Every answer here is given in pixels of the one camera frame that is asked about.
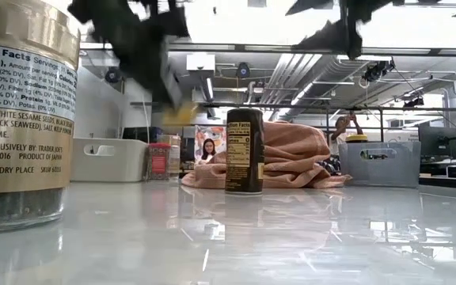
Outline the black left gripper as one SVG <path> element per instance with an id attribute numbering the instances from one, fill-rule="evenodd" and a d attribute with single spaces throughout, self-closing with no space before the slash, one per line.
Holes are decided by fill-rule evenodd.
<path id="1" fill-rule="evenodd" d="M 184 7 L 167 0 L 161 13 L 158 0 L 72 0 L 67 11 L 79 22 L 93 23 L 92 36 L 110 43 L 120 69 L 146 89 L 159 89 L 164 125 L 188 125 L 197 104 L 187 99 L 172 65 L 165 59 L 167 36 L 188 37 Z"/>

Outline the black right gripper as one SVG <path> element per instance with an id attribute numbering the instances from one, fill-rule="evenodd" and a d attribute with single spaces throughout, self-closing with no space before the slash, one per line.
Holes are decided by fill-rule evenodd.
<path id="1" fill-rule="evenodd" d="M 343 51 L 349 59 L 356 59 L 362 53 L 362 37 L 357 32 L 359 22 L 367 23 L 372 13 L 388 5 L 392 0 L 340 0 L 340 21 L 327 21 L 325 26 L 312 36 L 293 46 L 294 50 Z M 294 15 L 306 10 L 330 10 L 333 0 L 296 0 L 286 12 Z"/>

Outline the spice jar with tan lid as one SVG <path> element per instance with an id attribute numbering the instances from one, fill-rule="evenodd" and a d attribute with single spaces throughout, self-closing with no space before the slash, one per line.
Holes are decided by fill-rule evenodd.
<path id="1" fill-rule="evenodd" d="M 159 143 L 165 143 L 169 148 L 169 179 L 177 180 L 181 167 L 181 137 L 179 135 L 159 135 Z"/>
<path id="2" fill-rule="evenodd" d="M 59 219 L 70 182 L 80 33 L 46 0 L 0 0 L 0 231 Z"/>

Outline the spice jar with red lid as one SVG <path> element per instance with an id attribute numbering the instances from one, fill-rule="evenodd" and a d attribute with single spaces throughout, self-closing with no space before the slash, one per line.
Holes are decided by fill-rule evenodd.
<path id="1" fill-rule="evenodd" d="M 156 142 L 149 146 L 148 179 L 150 181 L 167 181 L 169 179 L 169 152 L 171 146 Z"/>

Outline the white plastic bin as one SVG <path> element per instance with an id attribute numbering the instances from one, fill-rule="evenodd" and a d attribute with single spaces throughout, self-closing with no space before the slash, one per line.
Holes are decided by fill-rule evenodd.
<path id="1" fill-rule="evenodd" d="M 148 144 L 134 139 L 74 139 L 71 181 L 138 182 Z"/>

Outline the white ceiling box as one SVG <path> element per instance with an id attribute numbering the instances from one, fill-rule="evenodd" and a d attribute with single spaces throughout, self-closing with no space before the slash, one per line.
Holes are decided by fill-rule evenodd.
<path id="1" fill-rule="evenodd" d="M 215 55 L 205 52 L 195 52 L 186 56 L 186 69 L 188 71 L 213 71 L 215 70 Z"/>

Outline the floral poster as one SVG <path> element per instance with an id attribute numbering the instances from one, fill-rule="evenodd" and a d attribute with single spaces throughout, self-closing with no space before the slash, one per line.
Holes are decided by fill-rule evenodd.
<path id="1" fill-rule="evenodd" d="M 226 128 L 196 126 L 195 132 L 195 160 L 199 164 L 202 156 L 203 142 L 206 139 L 212 139 L 215 142 L 215 151 L 221 153 L 226 150 Z"/>

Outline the silver ventilation ducts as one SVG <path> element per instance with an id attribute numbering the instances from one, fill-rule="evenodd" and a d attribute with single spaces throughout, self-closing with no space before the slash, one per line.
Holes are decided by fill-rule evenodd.
<path id="1" fill-rule="evenodd" d="M 265 85 L 259 103 L 266 120 L 294 116 L 292 105 L 318 105 L 341 86 L 353 86 L 354 76 L 371 61 L 366 56 L 351 61 L 345 55 L 283 54 Z"/>

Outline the person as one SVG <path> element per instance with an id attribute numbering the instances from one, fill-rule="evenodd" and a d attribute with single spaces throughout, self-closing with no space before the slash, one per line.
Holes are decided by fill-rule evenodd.
<path id="1" fill-rule="evenodd" d="M 212 139 L 206 139 L 203 142 L 202 156 L 199 160 L 199 164 L 207 164 L 216 154 L 215 142 Z"/>
<path id="2" fill-rule="evenodd" d="M 356 134 L 363 135 L 363 130 L 359 126 L 354 113 L 339 117 L 335 123 L 336 129 L 329 136 L 329 149 L 332 156 L 339 155 L 339 145 L 345 144 L 347 137 L 351 135 L 351 133 L 348 132 L 348 128 L 351 126 L 351 123 L 355 125 Z"/>

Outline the black ceiling lamp cluster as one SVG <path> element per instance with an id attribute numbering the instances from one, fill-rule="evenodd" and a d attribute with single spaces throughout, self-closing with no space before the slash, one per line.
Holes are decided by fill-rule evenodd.
<path id="1" fill-rule="evenodd" d="M 374 65 L 369 66 L 362 79 L 366 82 L 374 82 L 383 76 L 386 76 L 390 71 L 395 69 L 395 62 L 391 59 L 389 61 L 377 61 Z"/>

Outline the peach cloth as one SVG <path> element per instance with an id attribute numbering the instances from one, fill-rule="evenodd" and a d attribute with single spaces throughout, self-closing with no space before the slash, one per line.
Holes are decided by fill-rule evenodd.
<path id="1" fill-rule="evenodd" d="M 264 123 L 264 160 L 256 164 L 256 180 L 251 185 L 225 185 L 226 152 L 215 154 L 196 165 L 181 183 L 191 188 L 223 189 L 254 193 L 263 188 L 335 188 L 351 180 L 350 175 L 331 174 L 321 163 L 330 158 L 323 132 L 315 127 L 284 123 Z"/>

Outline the grey plastic bin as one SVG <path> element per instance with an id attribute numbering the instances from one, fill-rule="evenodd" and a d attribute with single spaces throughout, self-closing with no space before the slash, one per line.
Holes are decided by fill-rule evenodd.
<path id="1" fill-rule="evenodd" d="M 339 145 L 340 171 L 349 184 L 417 188 L 421 143 L 349 142 Z"/>

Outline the black computer monitor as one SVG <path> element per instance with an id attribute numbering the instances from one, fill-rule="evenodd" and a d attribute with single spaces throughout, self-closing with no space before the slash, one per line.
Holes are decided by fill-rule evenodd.
<path id="1" fill-rule="evenodd" d="M 419 126 L 418 136 L 423 157 L 454 156 L 456 128 Z"/>

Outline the long ceiling light rail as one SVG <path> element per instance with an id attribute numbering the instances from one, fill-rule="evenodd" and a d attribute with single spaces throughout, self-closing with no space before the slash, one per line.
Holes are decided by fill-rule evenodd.
<path id="1" fill-rule="evenodd" d="M 255 45 L 255 44 L 194 44 L 172 43 L 170 51 L 205 51 L 205 52 L 254 52 L 254 53 L 314 53 L 339 55 L 340 51 L 294 49 L 291 45 Z M 406 48 L 406 47 L 363 47 L 363 55 L 397 56 L 445 56 L 456 57 L 456 48 Z"/>

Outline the black metal rack frame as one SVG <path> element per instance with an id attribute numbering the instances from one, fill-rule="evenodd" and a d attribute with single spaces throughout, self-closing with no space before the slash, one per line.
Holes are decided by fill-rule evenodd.
<path id="1" fill-rule="evenodd" d="M 330 105 L 330 104 L 236 104 L 229 102 L 199 102 L 192 103 L 192 107 L 202 108 L 221 108 L 221 107 L 230 107 L 230 108 L 262 108 L 270 109 L 274 112 L 279 112 L 284 110 L 285 116 L 291 113 L 292 109 L 298 109 L 299 111 L 304 111 L 307 109 L 313 110 L 323 110 L 324 112 L 333 114 L 333 111 L 337 109 L 347 110 L 347 111 L 378 111 L 380 114 L 383 114 L 384 111 L 404 111 L 404 112 L 439 112 L 444 114 L 445 112 L 456 112 L 456 108 L 425 108 L 425 107 L 387 107 L 387 106 L 365 106 L 365 105 Z"/>

